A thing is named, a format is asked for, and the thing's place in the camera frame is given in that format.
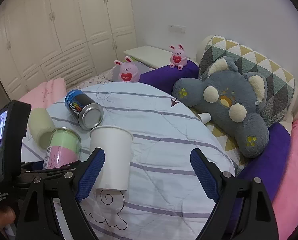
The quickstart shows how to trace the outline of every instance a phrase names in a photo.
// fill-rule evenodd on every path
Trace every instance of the cup rim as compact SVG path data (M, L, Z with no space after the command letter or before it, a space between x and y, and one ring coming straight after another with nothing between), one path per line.
M100 128L116 128L116 129L125 131L125 132L127 132L128 134L131 135L131 141L133 141L133 134L132 134L130 131L128 131L128 130L126 130L126 129L124 129L124 128L118 127L118 126L114 126L114 125L100 125L100 126L97 126L97 127L95 127L95 128L92 128L91 131L90 131L90 133L89 133L89 136L91 137L91 133L92 133L94 130L96 130L96 129L100 129Z

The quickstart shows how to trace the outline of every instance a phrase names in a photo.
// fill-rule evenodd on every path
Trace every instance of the wall socket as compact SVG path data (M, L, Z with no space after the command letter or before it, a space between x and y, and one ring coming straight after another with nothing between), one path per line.
M168 25L168 29L170 32L174 33L186 33L186 27L185 26L180 26L180 25Z

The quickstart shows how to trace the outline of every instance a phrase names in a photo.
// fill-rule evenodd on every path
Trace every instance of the metal bolt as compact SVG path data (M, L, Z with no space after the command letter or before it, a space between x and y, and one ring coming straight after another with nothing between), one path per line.
M39 183L41 181L41 178L40 177L35 177L34 179L33 179L33 183Z
M231 173L228 172L228 171L224 171L224 172L222 173L222 175L224 175L226 178L230 178L230 177L232 176Z
M254 180L256 183L261 183L261 179L260 179L259 177L255 177L253 180Z
M69 179L69 178L72 177L72 175L73 175L72 172L67 172L67 173L65 174L65 178L66 178L66 179Z

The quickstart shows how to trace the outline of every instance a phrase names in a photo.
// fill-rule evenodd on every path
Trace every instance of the pink blanket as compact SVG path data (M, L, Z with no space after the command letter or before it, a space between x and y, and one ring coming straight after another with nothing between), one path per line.
M279 240L286 240L298 225L298 120L291 132L291 147L286 172L273 200Z
M19 101L30 104L31 109L38 107L48 108L53 103L65 97L66 94L65 80L63 78L57 78L41 83L20 98Z

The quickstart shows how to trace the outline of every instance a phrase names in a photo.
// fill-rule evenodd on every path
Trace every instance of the quilted headboard cover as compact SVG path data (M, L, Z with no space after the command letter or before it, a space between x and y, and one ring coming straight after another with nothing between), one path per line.
M205 48L199 65L199 79L207 68L218 58L231 57L239 69L239 73L258 72L268 84L265 108L261 116L269 127L283 119L287 113L295 90L295 79L292 74L277 63L252 49L239 43L226 40L221 36L213 36Z

